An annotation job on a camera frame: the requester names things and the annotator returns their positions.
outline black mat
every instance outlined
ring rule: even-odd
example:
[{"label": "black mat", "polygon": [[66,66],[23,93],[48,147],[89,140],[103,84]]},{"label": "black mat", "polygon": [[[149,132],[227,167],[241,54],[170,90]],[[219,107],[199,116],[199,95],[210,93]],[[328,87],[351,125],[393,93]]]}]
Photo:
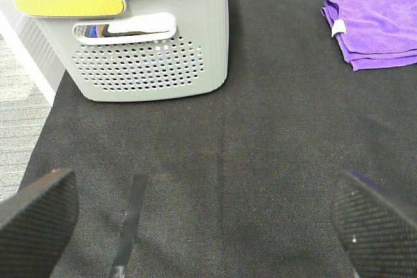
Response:
[{"label": "black mat", "polygon": [[23,179],[78,174],[54,277],[106,277],[134,173],[150,180],[127,277],[352,277],[336,174],[417,203],[417,66],[353,73],[323,2],[230,0],[229,77],[210,94],[100,104],[65,75]]}]

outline gray plastic basket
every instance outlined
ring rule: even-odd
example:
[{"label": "gray plastic basket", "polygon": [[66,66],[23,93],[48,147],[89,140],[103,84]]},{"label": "gray plastic basket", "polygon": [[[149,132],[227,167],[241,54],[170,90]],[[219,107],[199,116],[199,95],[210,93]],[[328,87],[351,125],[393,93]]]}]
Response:
[{"label": "gray plastic basket", "polygon": [[[31,1],[40,5],[29,10]],[[57,14],[45,13],[52,1],[57,2]],[[65,1],[71,0],[14,0],[23,13],[37,17],[42,32],[88,99],[131,102],[191,96],[217,89],[227,77],[227,0],[120,0],[120,13],[109,10],[108,16],[103,14],[108,0],[95,0],[91,14],[82,17],[66,16],[71,12],[65,13]],[[146,33],[85,36],[92,25],[116,27],[132,22],[136,31]]]}]

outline folded purple towel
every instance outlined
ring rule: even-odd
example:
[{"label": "folded purple towel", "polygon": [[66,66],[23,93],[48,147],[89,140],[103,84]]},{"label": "folded purple towel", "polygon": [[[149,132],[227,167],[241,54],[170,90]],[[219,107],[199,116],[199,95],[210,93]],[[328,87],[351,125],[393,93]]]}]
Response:
[{"label": "folded purple towel", "polygon": [[354,71],[417,63],[417,0],[326,0],[321,12],[345,22],[336,39]]}]

